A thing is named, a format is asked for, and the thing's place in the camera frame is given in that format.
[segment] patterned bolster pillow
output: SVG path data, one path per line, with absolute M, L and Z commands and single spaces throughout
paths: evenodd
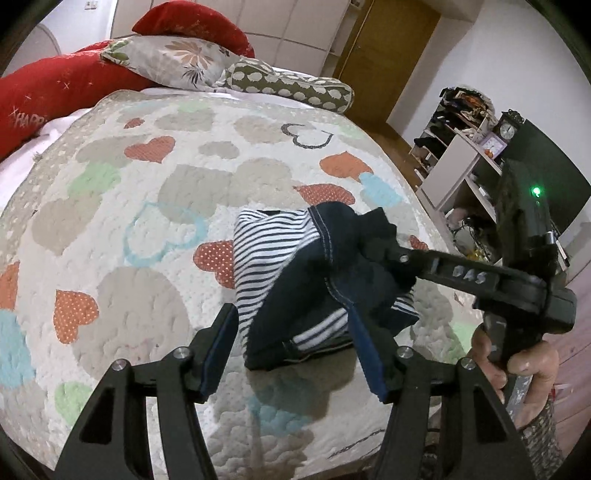
M 228 68 L 226 86 L 237 92 L 279 95 L 338 113 L 347 111 L 355 96 L 340 80 L 281 72 L 262 60 L 246 57 Z

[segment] hand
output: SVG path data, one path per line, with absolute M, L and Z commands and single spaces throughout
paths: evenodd
M 504 401 L 501 389 L 507 383 L 507 374 L 489 361 L 488 356 L 491 349 L 491 339 L 488 338 L 480 325 L 472 335 L 472 348 L 468 352 L 468 356 L 474 359 L 491 382 L 501 401 Z M 515 419 L 515 426 L 518 429 L 534 420 L 544 408 L 556 380 L 559 365 L 558 351 L 545 341 L 509 358 L 507 362 L 509 373 L 534 376 L 525 396 L 523 407 Z

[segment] black television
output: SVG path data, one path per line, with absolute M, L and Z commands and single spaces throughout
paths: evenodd
M 548 199 L 550 217 L 563 233 L 583 209 L 591 185 L 574 163 L 529 120 L 519 128 L 501 158 L 527 163 L 540 177 L 540 194 Z

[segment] bed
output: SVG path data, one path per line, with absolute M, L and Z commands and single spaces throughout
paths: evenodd
M 414 235 L 446 250 L 384 152 L 336 113 L 271 95 L 149 89 L 60 122 L 0 164 L 0 192 L 14 191 L 0 218 L 0 423 L 51 468 L 111 362 L 160 359 L 234 301 L 241 207 L 381 206 L 402 244 Z M 439 361 L 463 356 L 480 323 L 470 298 L 425 281 L 414 296 L 421 320 L 398 342 Z M 355 471 L 389 415 L 352 349 L 249 372 L 238 343 L 217 393 L 196 408 L 220 479 Z

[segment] metal screw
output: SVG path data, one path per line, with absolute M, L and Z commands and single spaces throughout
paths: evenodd
M 173 357 L 178 358 L 179 360 L 182 360 L 183 358 L 188 358 L 190 356 L 191 356 L 191 350 L 189 350 L 185 346 L 180 346 L 177 349 L 175 349 L 173 352 Z
M 467 356 L 460 360 L 460 365 L 466 370 L 474 370 L 476 368 L 476 362 Z
M 414 352 L 409 346 L 402 346 L 396 350 L 396 355 L 400 358 L 411 358 L 414 355 Z
M 111 368 L 116 372 L 120 372 L 127 367 L 127 360 L 125 358 L 118 358 L 111 364 Z

